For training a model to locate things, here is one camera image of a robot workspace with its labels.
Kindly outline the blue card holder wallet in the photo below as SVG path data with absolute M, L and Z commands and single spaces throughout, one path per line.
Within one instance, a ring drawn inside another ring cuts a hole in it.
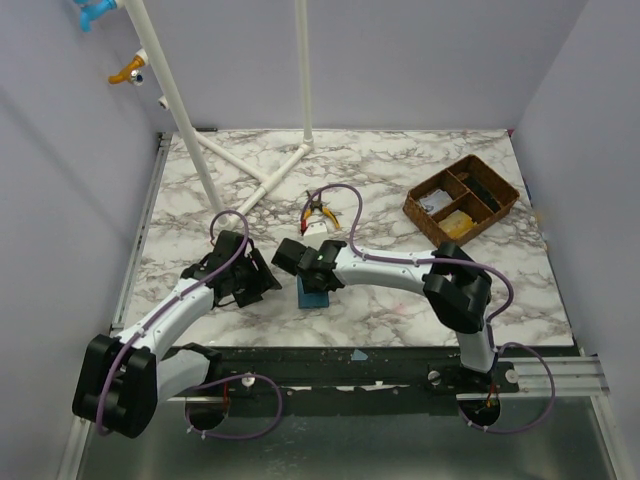
M 296 278 L 297 281 L 297 301 L 298 308 L 301 310 L 328 308 L 330 305 L 329 294 L 327 292 L 309 292 L 305 290 L 304 282 L 301 277 Z

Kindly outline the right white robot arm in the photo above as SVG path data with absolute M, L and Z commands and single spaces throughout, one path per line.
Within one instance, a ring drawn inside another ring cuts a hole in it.
M 462 384 L 480 392 L 496 380 L 485 320 L 492 280 L 456 244 L 445 242 L 432 252 L 393 257 L 380 250 L 357 253 L 344 241 L 326 240 L 315 249 L 285 239 L 272 264 L 301 278 L 313 292 L 372 285 L 425 297 L 438 321 L 456 334 Z

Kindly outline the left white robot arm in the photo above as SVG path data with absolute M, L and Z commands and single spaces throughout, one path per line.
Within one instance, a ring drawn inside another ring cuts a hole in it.
M 115 336 L 88 344 L 72 401 L 75 416 L 128 438 L 148 426 L 159 403 L 188 390 L 214 393 L 222 380 L 219 351 L 176 341 L 231 297 L 243 308 L 281 285 L 252 240 L 228 230 L 213 250 L 180 275 L 149 314 Z

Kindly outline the white packets in basket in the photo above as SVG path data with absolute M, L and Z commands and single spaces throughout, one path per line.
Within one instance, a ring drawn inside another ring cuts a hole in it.
M 429 215 L 434 215 L 444 209 L 453 201 L 453 198 L 444 190 L 436 189 L 419 199 L 419 204 Z

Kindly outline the yellow item in basket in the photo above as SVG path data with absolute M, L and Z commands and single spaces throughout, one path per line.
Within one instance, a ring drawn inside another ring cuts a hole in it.
M 476 222 L 466 212 L 456 210 L 441 220 L 438 226 L 451 239 L 458 239 L 472 230 Z

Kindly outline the brown woven basket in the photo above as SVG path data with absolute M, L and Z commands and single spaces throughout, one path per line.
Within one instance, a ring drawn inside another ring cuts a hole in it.
M 461 174 L 469 174 L 483 184 L 500 203 L 501 210 L 492 212 L 459 180 L 458 176 Z M 429 215 L 419 204 L 419 199 L 436 189 L 446 191 L 453 201 L 436 214 Z M 488 164 L 476 155 L 467 155 L 410 189 L 404 201 L 403 212 L 433 245 L 454 242 L 462 246 L 504 218 L 519 197 L 515 187 Z M 451 239 L 439 228 L 438 223 L 456 210 L 469 214 L 476 226 L 463 237 Z

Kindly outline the black item in basket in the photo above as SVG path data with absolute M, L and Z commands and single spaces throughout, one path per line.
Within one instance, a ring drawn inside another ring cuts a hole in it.
M 474 193 L 492 212 L 497 213 L 501 210 L 501 205 L 494 195 L 476 178 L 469 174 L 461 174 L 459 180 Z

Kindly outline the orange brass tap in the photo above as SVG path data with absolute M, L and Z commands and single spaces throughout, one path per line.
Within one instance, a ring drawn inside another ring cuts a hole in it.
M 108 83 L 110 85 L 117 85 L 121 83 L 129 83 L 134 86 L 140 86 L 144 82 L 144 76 L 142 69 L 148 63 L 148 56 L 144 49 L 140 49 L 133 57 L 133 59 L 124 66 L 120 72 L 116 75 L 108 77 Z

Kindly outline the yellow handled pliers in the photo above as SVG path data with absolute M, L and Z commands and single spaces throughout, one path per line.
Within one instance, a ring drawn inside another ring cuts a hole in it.
M 307 203 L 303 209 L 300 220 L 300 233 L 304 234 L 309 226 L 309 219 L 315 212 L 321 213 L 324 217 L 328 218 L 335 229 L 340 229 L 341 225 L 336 215 L 324 204 L 322 195 L 314 195 L 310 190 L 306 191 Z

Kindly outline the aluminium extrusion rail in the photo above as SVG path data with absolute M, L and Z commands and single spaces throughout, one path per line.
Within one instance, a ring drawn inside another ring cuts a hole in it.
M 551 395 L 549 376 L 555 385 L 555 395 L 560 397 L 593 397 L 608 395 L 610 388 L 597 356 L 546 357 L 545 364 L 535 358 L 508 359 L 514 374 L 507 380 L 516 380 L 518 390 L 500 393 L 506 398 L 546 398 Z

